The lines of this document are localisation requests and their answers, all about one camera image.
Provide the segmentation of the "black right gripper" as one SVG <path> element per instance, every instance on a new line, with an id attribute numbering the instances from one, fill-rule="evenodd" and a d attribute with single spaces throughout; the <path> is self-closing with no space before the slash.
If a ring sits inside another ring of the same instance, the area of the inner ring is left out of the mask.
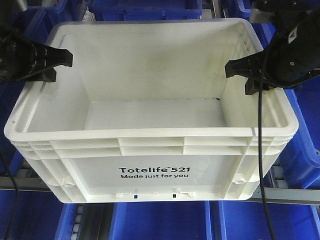
<path id="1" fill-rule="evenodd" d="M 229 60 L 224 67 L 227 78 L 248 78 L 246 95 L 292 88 L 320 74 L 320 16 L 304 14 L 290 20 L 276 16 L 272 24 L 275 33 L 262 52 Z"/>

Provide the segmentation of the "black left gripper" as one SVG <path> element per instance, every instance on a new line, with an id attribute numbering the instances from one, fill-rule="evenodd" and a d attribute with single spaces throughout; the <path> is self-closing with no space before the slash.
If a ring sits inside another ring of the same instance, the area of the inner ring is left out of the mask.
<path id="1" fill-rule="evenodd" d="M 67 49 L 32 43 L 18 32 L 0 33 L 0 81 L 55 83 L 54 67 L 73 66 L 73 54 Z"/>

